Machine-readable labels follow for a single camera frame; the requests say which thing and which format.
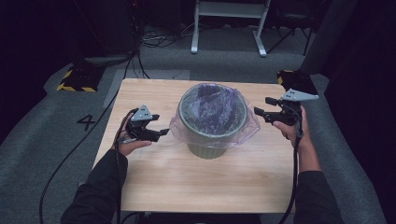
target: gray carpet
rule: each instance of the gray carpet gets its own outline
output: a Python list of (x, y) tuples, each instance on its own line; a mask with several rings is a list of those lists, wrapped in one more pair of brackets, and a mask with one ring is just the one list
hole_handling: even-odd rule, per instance
[[(278, 70), (299, 68), (304, 60), (305, 43), (300, 32), (288, 37), (262, 58), (251, 31), (250, 28), (206, 30), (200, 35), (196, 55), (190, 54), (191, 36), (163, 49), (143, 47), (142, 63), (153, 78), (253, 83), (276, 83)], [(262, 39), (264, 46), (272, 46), (278, 35), (276, 31), (266, 30)], [(44, 87), (47, 97), (18, 123), (0, 146), (0, 223), (38, 222), (39, 199), (47, 180), (87, 133), (85, 125), (77, 121), (87, 115), (98, 120), (120, 83), (125, 65), (108, 67), (98, 92), (56, 91), (70, 65), (60, 68), (48, 80)], [(134, 60), (134, 67), (141, 78), (137, 60)], [(128, 77), (134, 77), (132, 66)], [(304, 106), (322, 168), (345, 223), (386, 223), (373, 186), (348, 148), (323, 96), (327, 78), (322, 75), (312, 78), (320, 98), (304, 102)], [(59, 223), (62, 212), (73, 199), (78, 182), (87, 177), (110, 110), (53, 179), (44, 201), (45, 223)], [(281, 216), (262, 215), (262, 223), (277, 223)], [(292, 223), (292, 215), (287, 223)]]

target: black cable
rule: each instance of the black cable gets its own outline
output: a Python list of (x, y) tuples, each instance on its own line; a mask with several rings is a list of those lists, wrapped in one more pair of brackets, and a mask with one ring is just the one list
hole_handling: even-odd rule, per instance
[[(132, 68), (134, 69), (134, 60), (132, 60)], [(136, 76), (136, 78), (139, 78), (139, 76), (137, 75), (136, 71), (134, 70), (134, 75)]]
[[(131, 60), (127, 63), (127, 66), (125, 67), (125, 73), (124, 73), (124, 77), (123, 79), (125, 79), (126, 77), (126, 72), (128, 70), (128, 65), (131, 62)], [(103, 116), (105, 115), (105, 113), (107, 112), (107, 110), (110, 108), (111, 104), (113, 103), (113, 101), (116, 99), (117, 95), (119, 94), (119, 90), (117, 90), (117, 92), (114, 94), (113, 98), (111, 99), (110, 103), (108, 103), (107, 107), (105, 108), (105, 110), (102, 112), (102, 114), (100, 115), (99, 119), (93, 124), (92, 128), (84, 135), (84, 137), (72, 148), (72, 150), (70, 150), (70, 152), (64, 157), (64, 159), (61, 161), (61, 163), (56, 167), (56, 169), (54, 170), (54, 172), (52, 172), (52, 175), (49, 178), (49, 181), (47, 182), (46, 186), (43, 189), (43, 192), (41, 193), (41, 197), (40, 197), (40, 203), (38, 206), (38, 214), (39, 214), (39, 219), (40, 219), (40, 224), (44, 224), (44, 219), (43, 219), (43, 205), (44, 205), (44, 198), (45, 195), (47, 193), (47, 189), (50, 186), (50, 182), (52, 181), (53, 177), (55, 177), (55, 175), (58, 173), (58, 171), (61, 169), (61, 167), (64, 165), (64, 162), (73, 154), (73, 152), (76, 151), (76, 149), (84, 142), (84, 140), (91, 134), (91, 132), (93, 131), (93, 129), (98, 125), (99, 121), (103, 118)]]
[(129, 217), (134, 216), (134, 215), (139, 215), (139, 213), (137, 213), (137, 212), (132, 212), (132, 213), (128, 214), (126, 217), (124, 217), (124, 218), (122, 219), (121, 224), (124, 224), (125, 221), (126, 221)]
[(296, 137), (296, 141), (294, 144), (294, 150), (293, 150), (293, 184), (292, 184), (292, 189), (291, 189), (290, 201), (289, 201), (288, 209), (286, 210), (283, 217), (280, 219), (279, 224), (284, 223), (286, 221), (286, 218), (288, 218), (291, 208), (293, 207), (295, 197), (296, 197), (297, 171), (298, 171), (297, 153), (298, 153), (298, 146), (300, 144), (300, 140), (301, 140), (301, 137)]
[(143, 68), (143, 64), (140, 59), (140, 50), (137, 51), (137, 59), (139, 60), (139, 64), (140, 64), (140, 68), (142, 69), (143, 77), (146, 76), (148, 79), (150, 79), (149, 75), (145, 72), (145, 69)]
[[(126, 73), (128, 71), (128, 66), (131, 63), (130, 59), (128, 61), (128, 63), (125, 66), (125, 71), (124, 71), (124, 76), (123, 79), (126, 78)], [(122, 128), (125, 124), (125, 121), (127, 120), (127, 118), (131, 115), (131, 113), (135, 112), (136, 110), (131, 110), (122, 120), (122, 123), (120, 125), (119, 130), (117, 131), (117, 135), (116, 138), (114, 139), (113, 145), (115, 146), (115, 150), (116, 150), (116, 161), (117, 161), (117, 171), (119, 174), (119, 195), (118, 195), (118, 199), (117, 199), (117, 223), (120, 224), (120, 216), (121, 216), (121, 194), (122, 194), (122, 170), (120, 168), (120, 160), (119, 160), (119, 143), (118, 140), (120, 138), (120, 133), (122, 132)]]
[[(151, 44), (148, 43), (148, 41), (153, 41), (158, 39), (158, 43), (157, 44)], [(168, 34), (168, 35), (155, 35), (153, 37), (148, 37), (148, 38), (142, 38), (142, 45), (147, 47), (147, 48), (165, 48), (169, 45), (174, 44), (177, 41), (177, 37), (176, 35), (173, 34)]]
[[(118, 51), (118, 50), (111, 49), (111, 48), (109, 48), (107, 45), (105, 45), (105, 44), (103, 43), (103, 41), (98, 37), (98, 35), (96, 34), (96, 32), (93, 30), (92, 26), (91, 26), (90, 23), (88, 22), (88, 19), (87, 19), (86, 16), (84, 15), (83, 11), (81, 10), (81, 8), (80, 8), (80, 6), (78, 5), (78, 3), (76, 2), (76, 0), (73, 0), (73, 2), (75, 3), (76, 8), (78, 9), (79, 14), (80, 14), (81, 17), (83, 18), (83, 20), (85, 21), (85, 23), (87, 24), (87, 26), (90, 28), (91, 33), (93, 34), (93, 36), (95, 37), (95, 39), (102, 45), (102, 47), (105, 48), (105, 49), (107, 49), (107, 50), (110, 51), (110, 52), (113, 52), (113, 53), (125, 54), (125, 57), (124, 57), (124, 58), (121, 58), (121, 59), (109, 60), (109, 61), (100, 62), (100, 63), (93, 63), (93, 62), (87, 61), (87, 63), (89, 63), (89, 64), (90, 64), (91, 66), (93, 66), (93, 67), (109, 67), (109, 66), (114, 66), (114, 65), (120, 64), (120, 63), (124, 63), (124, 62), (126, 62), (126, 61), (128, 61), (128, 60), (130, 60), (131, 58), (134, 57), (134, 54), (133, 54), (134, 49), (127, 50), (127, 51)], [(137, 46), (137, 39), (139, 39), (139, 38), (138, 38), (138, 35), (137, 35), (137, 31), (134, 31), (134, 38), (136, 39), (135, 46)]]

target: white metal stand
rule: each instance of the white metal stand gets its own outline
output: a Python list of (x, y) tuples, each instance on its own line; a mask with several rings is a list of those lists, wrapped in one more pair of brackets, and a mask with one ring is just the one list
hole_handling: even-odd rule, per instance
[(262, 44), (261, 34), (270, 3), (271, 0), (265, 0), (264, 4), (200, 2), (200, 0), (196, 0), (194, 16), (195, 24), (194, 34), (192, 36), (191, 53), (195, 54), (198, 52), (199, 16), (220, 16), (260, 19), (259, 28), (257, 31), (253, 31), (253, 35), (260, 55), (265, 57), (267, 53), (264, 45)]

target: wrist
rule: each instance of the wrist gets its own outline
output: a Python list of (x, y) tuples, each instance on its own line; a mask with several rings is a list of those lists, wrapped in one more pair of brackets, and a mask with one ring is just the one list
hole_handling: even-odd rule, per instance
[(299, 173), (304, 171), (321, 171), (317, 152), (311, 141), (303, 142), (298, 148)]
[(298, 145), (298, 151), (315, 151), (315, 147), (309, 138), (303, 138)]

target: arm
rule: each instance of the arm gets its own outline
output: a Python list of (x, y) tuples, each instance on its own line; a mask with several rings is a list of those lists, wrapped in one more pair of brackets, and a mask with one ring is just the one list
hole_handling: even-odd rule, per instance
[(116, 159), (115, 145), (99, 160), (90, 172), (87, 182), (78, 187), (76, 196), (64, 211), (61, 223), (98, 223), (110, 224), (117, 209), (120, 183), (123, 185), (128, 160), (126, 156), (135, 149), (151, 145), (150, 141), (135, 141), (119, 144), (119, 163), (122, 173), (121, 180)]
[[(344, 223), (312, 143), (306, 113), (302, 107), (304, 137), (298, 147), (299, 176), (296, 190), (294, 223)], [(295, 127), (275, 121), (291, 144), (295, 145)]]

